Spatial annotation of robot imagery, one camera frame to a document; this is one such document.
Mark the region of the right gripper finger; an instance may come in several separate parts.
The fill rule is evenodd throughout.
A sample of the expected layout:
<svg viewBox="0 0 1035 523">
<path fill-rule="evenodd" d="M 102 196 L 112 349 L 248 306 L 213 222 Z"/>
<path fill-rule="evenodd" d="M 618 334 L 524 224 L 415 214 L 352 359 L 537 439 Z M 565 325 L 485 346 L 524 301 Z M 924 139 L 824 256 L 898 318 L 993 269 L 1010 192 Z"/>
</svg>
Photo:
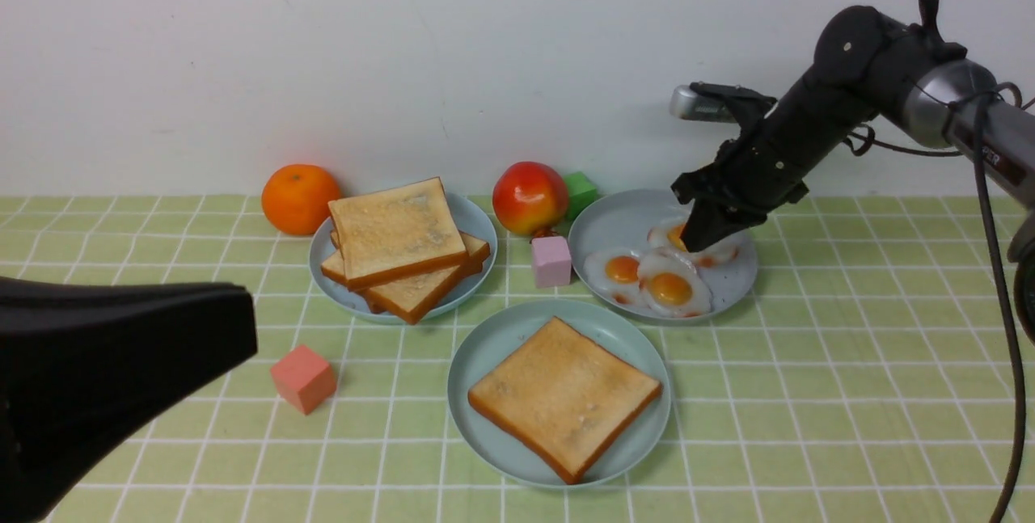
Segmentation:
<svg viewBox="0 0 1035 523">
<path fill-rule="evenodd" d="M 688 253 L 702 253 L 748 228 L 740 211 L 711 201 L 694 201 L 680 235 Z"/>
</svg>

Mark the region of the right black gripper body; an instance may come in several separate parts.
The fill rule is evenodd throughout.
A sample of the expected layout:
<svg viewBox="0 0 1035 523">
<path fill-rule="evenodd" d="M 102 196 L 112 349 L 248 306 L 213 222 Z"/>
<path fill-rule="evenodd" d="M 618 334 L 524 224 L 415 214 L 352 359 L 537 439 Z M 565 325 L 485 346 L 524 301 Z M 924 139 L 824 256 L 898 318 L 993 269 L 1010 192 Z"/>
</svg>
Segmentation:
<svg viewBox="0 0 1035 523">
<path fill-rule="evenodd" d="M 680 175 L 673 192 L 680 203 L 722 204 L 758 226 L 806 195 L 805 176 L 876 116 L 873 104 L 804 76 L 750 129 L 720 145 L 713 162 Z"/>
</svg>

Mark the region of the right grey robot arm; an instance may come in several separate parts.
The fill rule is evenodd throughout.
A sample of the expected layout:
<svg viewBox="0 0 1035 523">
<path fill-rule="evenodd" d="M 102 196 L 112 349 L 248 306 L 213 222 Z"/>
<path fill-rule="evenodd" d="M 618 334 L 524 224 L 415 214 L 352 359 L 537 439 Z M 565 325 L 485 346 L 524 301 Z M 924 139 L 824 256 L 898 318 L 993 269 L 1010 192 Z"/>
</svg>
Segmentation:
<svg viewBox="0 0 1035 523">
<path fill-rule="evenodd" d="M 701 97 L 721 101 L 741 130 L 713 162 L 672 184 L 678 202 L 691 207 L 682 233 L 691 251 L 797 203 L 818 163 L 880 116 L 922 147 L 960 151 L 1024 209 L 1033 209 L 1033 115 L 1000 99 L 995 76 L 929 22 L 906 25 L 854 5 L 825 26 L 812 65 L 780 99 L 694 83 L 674 92 L 670 113 L 718 119 L 717 112 L 699 110 Z"/>
</svg>

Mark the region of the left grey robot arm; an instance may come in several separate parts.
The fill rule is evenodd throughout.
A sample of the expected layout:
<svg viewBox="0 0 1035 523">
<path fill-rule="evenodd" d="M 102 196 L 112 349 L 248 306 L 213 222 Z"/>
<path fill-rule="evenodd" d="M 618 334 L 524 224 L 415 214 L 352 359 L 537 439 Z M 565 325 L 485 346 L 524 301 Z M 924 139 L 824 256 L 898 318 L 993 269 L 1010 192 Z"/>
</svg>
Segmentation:
<svg viewBox="0 0 1035 523">
<path fill-rule="evenodd" d="M 4 277 L 2 519 L 43 521 L 130 435 L 255 354 L 254 299 L 229 281 Z"/>
</svg>

